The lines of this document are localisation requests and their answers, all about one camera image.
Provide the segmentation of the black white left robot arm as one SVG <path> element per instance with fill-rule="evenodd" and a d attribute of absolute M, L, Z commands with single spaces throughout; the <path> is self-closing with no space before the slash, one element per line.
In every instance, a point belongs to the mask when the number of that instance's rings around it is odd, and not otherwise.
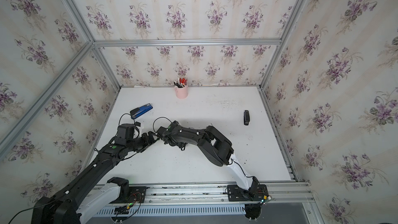
<path fill-rule="evenodd" d="M 33 224 L 85 224 L 103 207 L 115 200 L 142 200 L 131 193 L 129 181 L 113 177 L 94 195 L 90 191 L 128 153 L 141 153 L 155 143 L 156 134 L 144 133 L 139 138 L 123 131 L 101 148 L 94 160 L 63 189 L 52 197 L 40 198 L 33 208 Z"/>

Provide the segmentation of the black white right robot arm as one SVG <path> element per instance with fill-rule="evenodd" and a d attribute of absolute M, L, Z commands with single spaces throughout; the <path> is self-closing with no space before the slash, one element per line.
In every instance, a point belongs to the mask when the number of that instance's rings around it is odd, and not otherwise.
<path fill-rule="evenodd" d="M 239 163 L 232 142 L 214 126 L 193 129 L 173 121 L 167 127 L 160 127 L 157 135 L 166 144 L 177 146 L 181 150 L 184 150 L 188 144 L 194 145 L 212 164 L 227 168 L 235 179 L 238 192 L 243 199 L 254 201 L 259 194 L 262 195 L 262 202 L 269 199 L 269 194 L 261 188 L 259 180 L 249 175 Z"/>

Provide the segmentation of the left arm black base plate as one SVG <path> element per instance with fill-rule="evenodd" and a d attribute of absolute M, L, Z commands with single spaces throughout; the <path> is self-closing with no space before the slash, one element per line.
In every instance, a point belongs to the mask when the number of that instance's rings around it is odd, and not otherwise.
<path fill-rule="evenodd" d="M 144 203 L 147 187 L 130 186 L 127 194 L 122 194 L 111 204 Z"/>

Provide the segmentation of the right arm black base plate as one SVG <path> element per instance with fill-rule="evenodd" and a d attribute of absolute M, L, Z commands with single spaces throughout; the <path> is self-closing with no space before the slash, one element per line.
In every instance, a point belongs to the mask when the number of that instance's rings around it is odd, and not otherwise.
<path fill-rule="evenodd" d="M 226 194 L 229 202 L 267 202 L 272 199 L 267 186 L 259 184 L 252 191 L 243 190 L 238 185 L 227 185 Z"/>

